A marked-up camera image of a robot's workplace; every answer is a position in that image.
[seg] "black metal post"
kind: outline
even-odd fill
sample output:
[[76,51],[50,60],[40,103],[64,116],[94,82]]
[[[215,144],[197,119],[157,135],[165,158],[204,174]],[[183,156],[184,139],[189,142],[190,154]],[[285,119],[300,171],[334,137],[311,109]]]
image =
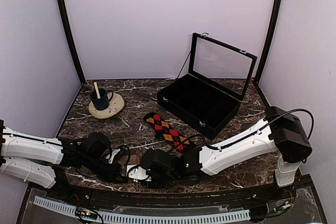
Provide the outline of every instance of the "black metal post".
[[75,64],[77,75],[78,75],[78,78],[79,78],[81,84],[84,84],[86,80],[85,80],[85,76],[84,76],[82,67],[81,67],[80,62],[79,62],[78,54],[77,54],[75,43],[74,43],[74,38],[72,37],[72,32],[71,32],[71,29],[70,29],[70,23],[69,23],[68,14],[67,14],[66,6],[65,6],[65,1],[64,0],[57,0],[57,2],[58,2],[59,12],[61,14],[61,19],[62,19],[62,23],[63,23],[65,36],[67,38],[67,42],[68,42],[68,46],[69,46],[69,49],[70,49],[71,57],[72,57],[72,60],[74,62],[73,64]]
[[264,44],[263,52],[260,57],[260,62],[259,62],[259,66],[257,69],[257,73],[255,76],[255,81],[257,84],[259,83],[261,79],[261,75],[263,74],[266,60],[267,60],[268,53],[269,53],[269,49],[271,47],[271,43],[272,43],[274,31],[275,31],[275,26],[277,24],[278,14],[280,10],[280,3],[281,3],[281,0],[274,0],[271,20],[269,22],[265,44]]

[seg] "black cable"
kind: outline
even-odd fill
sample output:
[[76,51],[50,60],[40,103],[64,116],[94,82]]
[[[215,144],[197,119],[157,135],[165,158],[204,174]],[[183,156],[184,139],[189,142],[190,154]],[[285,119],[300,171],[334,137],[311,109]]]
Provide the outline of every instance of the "black cable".
[[[95,211],[95,210],[90,210],[90,209],[87,209],[87,208],[85,208],[85,207],[81,207],[81,208],[84,208],[84,209],[86,209],[86,210],[88,210],[88,211],[90,211],[90,212],[94,212],[94,213],[99,217],[99,219],[101,220],[101,224],[104,224],[104,219],[103,219],[103,217],[102,217],[97,211]],[[82,218],[81,215],[75,215],[75,216],[78,217],[78,219],[80,220],[80,222],[83,223],[83,224],[90,224],[90,223],[95,222],[95,220],[94,220],[94,221],[84,220],[84,219]]]
[[279,118],[282,118],[284,117],[285,115],[288,115],[288,114],[291,114],[291,113],[294,113],[294,112],[298,112],[298,111],[302,111],[302,112],[306,112],[307,114],[310,115],[311,117],[311,127],[310,127],[310,132],[309,132],[309,135],[308,135],[308,139],[311,137],[311,134],[313,132],[313,129],[314,129],[314,116],[313,114],[309,111],[309,110],[306,110],[306,109],[293,109],[293,110],[290,110],[290,111],[287,111],[285,112],[284,114],[281,114],[279,116],[277,116],[276,118],[274,118],[272,121],[270,121],[269,123],[265,124],[263,127],[261,127],[259,130],[262,131],[264,128],[266,128],[267,126],[269,126],[270,124],[274,123],[274,121],[278,120]]
[[253,215],[251,215],[251,218],[253,218],[253,219],[261,219],[261,218],[274,218],[274,217],[279,217],[279,216],[283,215],[284,213],[286,213],[288,210],[289,210],[289,208],[286,208],[286,209],[284,209],[284,210],[281,210],[280,213],[278,213],[279,211],[277,211],[275,214],[274,214],[274,212],[269,212],[268,214],[266,214],[266,215],[261,215],[261,216],[253,216]]
[[172,152],[173,150],[175,150],[176,148],[178,148],[179,146],[181,146],[183,143],[185,143],[185,142],[187,142],[188,140],[190,140],[190,139],[192,139],[192,138],[194,138],[194,137],[197,137],[197,136],[201,137],[202,140],[203,140],[203,142],[205,141],[205,138],[204,138],[203,135],[201,135],[201,134],[195,134],[195,135],[192,135],[192,136],[187,137],[185,140],[183,140],[182,142],[180,142],[178,145],[175,145],[173,148],[171,148],[169,151],[167,151],[167,153]]
[[107,146],[107,149],[109,150],[109,154],[110,154],[108,159],[110,159],[112,157],[112,148],[111,146]]
[[263,127],[259,128],[258,130],[254,131],[254,132],[252,132],[252,133],[250,133],[250,134],[248,134],[248,135],[246,135],[246,136],[244,136],[244,137],[242,137],[242,138],[240,138],[240,139],[238,139],[238,140],[236,140],[236,141],[234,141],[232,143],[229,143],[227,145],[222,145],[219,148],[218,147],[213,147],[213,146],[211,146],[209,144],[206,144],[206,147],[208,147],[208,148],[210,148],[212,150],[223,150],[223,149],[228,148],[228,147],[230,147],[230,146],[232,146],[232,145],[234,145],[236,143],[241,142],[242,140],[245,140],[246,138],[248,138],[250,136],[253,136],[253,135],[257,134],[258,132],[262,131],[267,126],[269,126],[270,124],[274,123],[276,120],[284,117],[285,115],[288,115],[288,114],[294,113],[294,112],[298,112],[298,111],[306,112],[311,117],[311,128],[310,128],[310,132],[309,132],[309,135],[308,135],[308,139],[309,139],[311,137],[311,134],[312,134],[313,129],[314,129],[314,117],[313,117],[312,113],[310,111],[306,110],[306,109],[294,109],[294,110],[287,111],[287,112],[285,112],[285,113],[277,116],[276,118],[274,118],[273,120],[271,120],[270,122],[268,122],[267,124],[265,124]]
[[[134,165],[134,166],[132,166],[132,167],[128,170],[127,174],[126,174],[127,178],[130,178],[129,175],[130,175],[131,171],[133,171],[134,169],[137,169],[137,168],[139,168],[139,167],[140,167],[140,164],[139,164],[139,165]],[[138,179],[138,181],[145,181],[145,180],[147,180],[147,179],[149,179],[149,178],[150,178],[150,175],[148,175],[147,178],[144,178],[144,179]]]
[[90,209],[89,209],[89,211],[94,212],[96,215],[98,215],[98,217],[99,217],[100,220],[101,220],[101,224],[104,224],[104,219],[103,219],[103,217],[102,217],[97,211],[95,211],[95,210],[90,210]]
[[180,70],[180,73],[178,73],[178,76],[177,76],[176,80],[180,77],[180,74],[181,74],[181,72],[182,72],[182,70],[183,70],[183,68],[184,68],[184,65],[187,63],[190,54],[191,54],[191,50],[190,50],[190,52],[189,52],[187,58],[185,59],[185,62],[183,63],[183,66],[182,66],[182,68],[181,68],[181,70]]
[[128,152],[128,158],[127,158],[127,161],[125,162],[125,164],[124,164],[124,166],[127,166],[128,165],[128,163],[130,162],[130,160],[131,160],[131,150],[130,150],[130,148],[127,146],[127,145],[125,145],[125,144],[122,144],[122,145],[120,145],[118,148],[116,148],[116,149],[122,149],[122,148],[125,148],[126,150],[127,150],[127,152]]

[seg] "red and orange sock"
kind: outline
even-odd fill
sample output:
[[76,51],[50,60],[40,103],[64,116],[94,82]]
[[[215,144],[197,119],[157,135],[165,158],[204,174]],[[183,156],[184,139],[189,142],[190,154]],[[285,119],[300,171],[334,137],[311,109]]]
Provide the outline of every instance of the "red and orange sock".
[[[148,122],[152,129],[155,130],[155,137],[159,139],[166,140],[170,145],[177,146],[183,140],[186,139],[180,132],[174,130],[170,124],[164,121],[158,114],[155,112],[148,113],[143,118]],[[192,141],[186,141],[176,149],[180,153],[185,153],[193,149],[196,145]]]

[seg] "black jewelry box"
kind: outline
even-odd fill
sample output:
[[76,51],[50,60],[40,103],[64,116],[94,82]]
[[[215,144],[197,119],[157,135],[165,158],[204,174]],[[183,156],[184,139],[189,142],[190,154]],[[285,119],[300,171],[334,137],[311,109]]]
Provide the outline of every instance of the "black jewelry box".
[[188,73],[160,90],[157,103],[212,140],[237,114],[256,60],[207,34],[193,33]]

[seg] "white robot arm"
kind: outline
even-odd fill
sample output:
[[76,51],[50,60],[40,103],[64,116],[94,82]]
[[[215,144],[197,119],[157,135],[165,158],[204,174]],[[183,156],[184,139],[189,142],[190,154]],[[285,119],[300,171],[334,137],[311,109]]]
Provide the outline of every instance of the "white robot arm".
[[[28,160],[37,159],[78,168],[84,165],[98,178],[116,183],[125,182],[128,177],[146,183],[192,184],[199,182],[201,172],[216,175],[252,157],[280,151],[275,177],[277,185],[285,187],[293,183],[301,161],[312,151],[300,120],[289,113],[271,107],[266,111],[267,119],[225,141],[206,144],[182,157],[162,150],[148,150],[139,165],[128,165],[125,169],[118,163],[125,150],[112,151],[110,140],[103,134],[92,133],[80,140],[42,138],[5,128],[0,120],[0,173],[51,188],[57,180],[55,169]],[[107,149],[110,150],[108,158],[102,156]]]
[[160,180],[163,184],[198,183],[202,174],[198,173],[199,170],[213,176],[250,158],[279,151],[281,155],[275,170],[277,186],[291,185],[301,161],[312,152],[299,118],[290,115],[296,111],[304,111],[311,115],[304,109],[286,112],[277,107],[270,107],[266,110],[266,118],[251,128],[220,143],[206,144],[198,150],[191,150],[181,158],[172,157],[162,150],[148,150],[140,162],[141,168],[147,172],[139,170],[143,175],[141,178],[137,176],[137,180],[150,175],[152,181]]

